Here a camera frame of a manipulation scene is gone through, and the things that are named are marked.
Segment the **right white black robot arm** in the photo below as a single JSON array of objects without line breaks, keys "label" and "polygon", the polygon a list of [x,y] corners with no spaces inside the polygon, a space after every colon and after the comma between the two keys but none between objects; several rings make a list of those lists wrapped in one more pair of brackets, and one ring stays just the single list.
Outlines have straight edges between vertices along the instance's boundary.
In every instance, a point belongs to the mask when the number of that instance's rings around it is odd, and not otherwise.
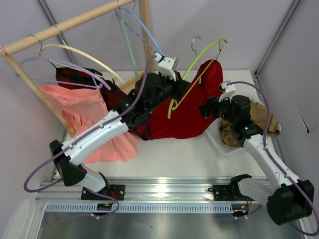
[{"label": "right white black robot arm", "polygon": [[233,137],[254,158],[270,183],[260,184],[248,174],[236,176],[230,182],[233,195],[247,196],[264,206],[277,225],[309,217],[315,211],[313,184],[302,181],[267,147],[265,132],[251,120],[250,108],[250,99],[243,95],[231,99],[209,97],[199,106],[204,118],[221,118],[230,124]]}]

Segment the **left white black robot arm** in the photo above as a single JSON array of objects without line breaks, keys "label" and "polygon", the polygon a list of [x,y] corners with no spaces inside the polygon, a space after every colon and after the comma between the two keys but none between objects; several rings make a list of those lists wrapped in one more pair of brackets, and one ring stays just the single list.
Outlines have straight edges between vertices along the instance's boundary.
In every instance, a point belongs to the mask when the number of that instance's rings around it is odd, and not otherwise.
[{"label": "left white black robot arm", "polygon": [[80,185],[95,195],[107,195],[109,183],[102,173],[84,166],[84,159],[114,137],[146,122],[166,100],[180,100],[189,86],[179,72],[171,79],[161,73],[147,73],[99,122],[68,141],[54,140],[49,148],[53,163],[67,187]]}]

